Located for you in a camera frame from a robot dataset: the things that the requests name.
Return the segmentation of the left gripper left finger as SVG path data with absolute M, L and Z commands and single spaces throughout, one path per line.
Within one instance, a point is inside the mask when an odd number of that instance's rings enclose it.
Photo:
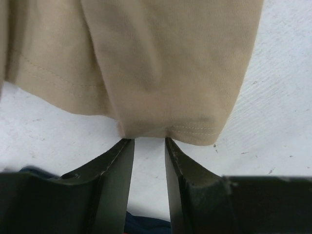
M 60 177 L 35 168 L 1 173 L 1 233 L 123 233 L 134 147 L 122 139 Z

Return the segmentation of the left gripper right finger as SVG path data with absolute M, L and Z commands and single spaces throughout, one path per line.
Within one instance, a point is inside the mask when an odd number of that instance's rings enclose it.
M 174 234 L 309 234 L 312 179 L 218 176 L 165 140 Z

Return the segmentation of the beige t shirt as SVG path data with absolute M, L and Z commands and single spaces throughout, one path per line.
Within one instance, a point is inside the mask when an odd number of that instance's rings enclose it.
M 261 0 L 3 0 L 0 79 L 123 138 L 216 142 L 237 100 Z

